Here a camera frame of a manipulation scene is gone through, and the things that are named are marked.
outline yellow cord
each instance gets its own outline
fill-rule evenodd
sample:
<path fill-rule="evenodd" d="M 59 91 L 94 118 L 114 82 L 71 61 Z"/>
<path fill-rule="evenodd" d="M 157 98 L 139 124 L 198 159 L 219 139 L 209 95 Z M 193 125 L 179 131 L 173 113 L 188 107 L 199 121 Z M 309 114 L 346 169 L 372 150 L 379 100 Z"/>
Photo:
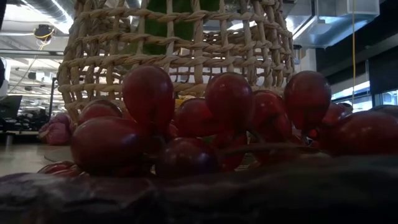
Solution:
<path fill-rule="evenodd" d="M 355 0 L 353 0 L 353 108 L 354 108 L 354 95 L 355 95 L 355 74 L 356 74 L 356 63 L 355 63 Z"/>
<path fill-rule="evenodd" d="M 51 35 L 54 33 L 54 30 L 55 30 L 55 29 L 52 29 L 51 33 L 49 33 L 49 34 L 47 34 L 47 35 L 44 35 L 44 36 L 42 36 L 42 37 L 39 37 L 39 36 L 36 36 L 36 35 L 35 35 L 35 37 L 38 38 L 38 39 L 46 38 L 46 41 L 47 41 L 47 37 L 51 36 Z"/>

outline ceiling duct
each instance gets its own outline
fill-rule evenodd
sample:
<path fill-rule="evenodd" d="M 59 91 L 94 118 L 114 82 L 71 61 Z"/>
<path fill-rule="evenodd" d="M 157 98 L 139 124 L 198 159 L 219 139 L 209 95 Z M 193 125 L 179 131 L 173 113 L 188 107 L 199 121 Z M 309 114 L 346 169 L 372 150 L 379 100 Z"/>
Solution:
<path fill-rule="evenodd" d="M 73 24 L 76 0 L 21 0 L 35 12 L 49 18 L 49 22 L 64 34 Z"/>
<path fill-rule="evenodd" d="M 298 0 L 286 18 L 294 44 L 308 48 L 335 45 L 380 15 L 379 0 Z"/>

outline pink object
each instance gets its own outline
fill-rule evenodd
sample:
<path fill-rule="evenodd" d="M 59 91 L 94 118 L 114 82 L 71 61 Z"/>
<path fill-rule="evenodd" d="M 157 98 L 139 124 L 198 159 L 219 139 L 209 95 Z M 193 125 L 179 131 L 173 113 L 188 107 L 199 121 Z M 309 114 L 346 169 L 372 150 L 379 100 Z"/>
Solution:
<path fill-rule="evenodd" d="M 51 146 L 60 146 L 70 140 L 69 126 L 63 123 L 54 123 L 47 129 L 46 140 Z"/>
<path fill-rule="evenodd" d="M 70 125 L 69 115 L 67 115 L 66 113 L 59 113 L 55 115 L 55 117 L 51 118 L 49 124 L 54 124 L 54 123 L 62 123 L 69 127 Z"/>
<path fill-rule="evenodd" d="M 45 124 L 45 125 L 43 125 L 40 129 L 39 129 L 39 135 L 38 135 L 38 137 L 39 137 L 39 139 L 41 140 L 41 141 L 43 141 L 43 142 L 45 142 L 45 138 L 46 138 L 46 136 L 47 136 L 47 129 L 49 128 L 49 126 L 50 126 L 50 124 Z"/>

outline wicker basket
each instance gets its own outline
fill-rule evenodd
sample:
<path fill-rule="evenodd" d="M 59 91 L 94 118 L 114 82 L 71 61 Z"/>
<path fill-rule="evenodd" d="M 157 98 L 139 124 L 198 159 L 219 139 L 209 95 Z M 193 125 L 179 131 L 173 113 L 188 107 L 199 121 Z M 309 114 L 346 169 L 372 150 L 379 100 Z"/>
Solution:
<path fill-rule="evenodd" d="M 240 0 L 250 6 L 243 7 L 242 14 L 226 12 L 227 0 L 220 0 L 218 12 L 201 11 L 200 1 L 191 0 L 191 14 L 173 13 L 172 0 L 164 1 L 167 14 L 147 10 L 148 0 L 142 0 L 140 9 L 123 7 L 125 0 L 118 0 L 115 8 L 105 6 L 105 0 L 77 0 L 75 22 L 58 73 L 59 91 L 74 121 L 78 111 L 97 98 L 124 108 L 121 82 L 126 66 L 164 67 L 176 92 L 195 96 L 201 96 L 209 78 L 220 72 L 244 75 L 253 90 L 275 91 L 281 91 L 283 82 L 294 73 L 292 34 L 286 28 L 281 0 Z M 129 16 L 140 17 L 137 33 L 131 32 Z M 167 37 L 145 34 L 146 19 L 166 22 Z M 207 20 L 220 21 L 221 31 L 203 33 Z M 243 28 L 227 30 L 227 21 L 233 20 L 242 21 Z M 192 41 L 173 36 L 174 24 L 180 21 L 194 22 Z M 249 21 L 257 25 L 250 27 Z M 133 42 L 138 42 L 136 54 L 120 53 Z M 166 45 L 167 53 L 145 55 L 144 43 Z"/>

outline dark fabric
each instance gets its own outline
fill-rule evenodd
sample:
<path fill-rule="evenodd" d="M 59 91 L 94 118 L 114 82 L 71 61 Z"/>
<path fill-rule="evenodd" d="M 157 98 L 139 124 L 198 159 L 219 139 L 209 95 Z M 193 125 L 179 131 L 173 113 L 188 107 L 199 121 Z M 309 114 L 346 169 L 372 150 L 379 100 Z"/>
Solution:
<path fill-rule="evenodd" d="M 0 88 L 2 87 L 2 84 L 4 83 L 4 79 L 6 75 L 6 67 L 4 66 L 1 58 L 0 58 Z"/>
<path fill-rule="evenodd" d="M 2 21 L 4 20 L 4 15 L 6 14 L 7 0 L 0 1 L 0 30 L 2 27 Z"/>
<path fill-rule="evenodd" d="M 383 223 L 396 215 L 397 168 L 398 156 L 363 156 L 178 180 L 14 174 L 0 178 L 0 220 Z"/>

